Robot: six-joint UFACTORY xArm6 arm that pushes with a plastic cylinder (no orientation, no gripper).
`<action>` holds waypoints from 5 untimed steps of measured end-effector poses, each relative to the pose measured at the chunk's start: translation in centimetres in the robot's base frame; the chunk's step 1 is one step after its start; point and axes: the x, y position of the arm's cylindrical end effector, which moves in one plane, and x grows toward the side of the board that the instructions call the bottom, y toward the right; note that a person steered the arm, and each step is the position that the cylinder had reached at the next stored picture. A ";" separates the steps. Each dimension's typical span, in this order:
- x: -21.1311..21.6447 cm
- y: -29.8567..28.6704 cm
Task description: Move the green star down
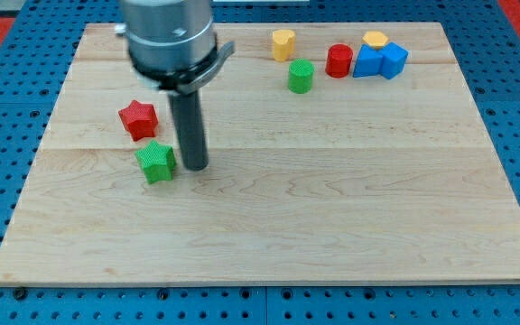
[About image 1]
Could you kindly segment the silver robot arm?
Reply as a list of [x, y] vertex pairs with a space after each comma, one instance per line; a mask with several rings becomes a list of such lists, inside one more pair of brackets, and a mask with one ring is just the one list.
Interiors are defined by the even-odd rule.
[[218, 43], [210, 1], [120, 0], [119, 9], [134, 69], [166, 92], [184, 167], [205, 169], [200, 89], [235, 53], [235, 43]]

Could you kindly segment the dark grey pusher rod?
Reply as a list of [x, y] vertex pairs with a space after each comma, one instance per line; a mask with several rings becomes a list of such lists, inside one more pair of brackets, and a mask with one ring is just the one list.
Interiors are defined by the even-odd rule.
[[199, 92], [170, 91], [168, 99], [183, 165], [190, 171], [201, 171], [208, 166], [209, 156]]

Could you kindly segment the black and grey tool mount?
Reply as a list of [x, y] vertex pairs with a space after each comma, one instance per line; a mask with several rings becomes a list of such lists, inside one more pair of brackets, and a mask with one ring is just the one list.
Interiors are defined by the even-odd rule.
[[150, 88], [175, 91], [188, 95], [210, 83], [221, 71], [227, 59], [236, 51], [234, 41], [225, 43], [220, 49], [215, 46], [211, 53], [184, 70], [165, 71], [143, 65], [128, 52], [132, 66], [138, 75], [145, 79]]

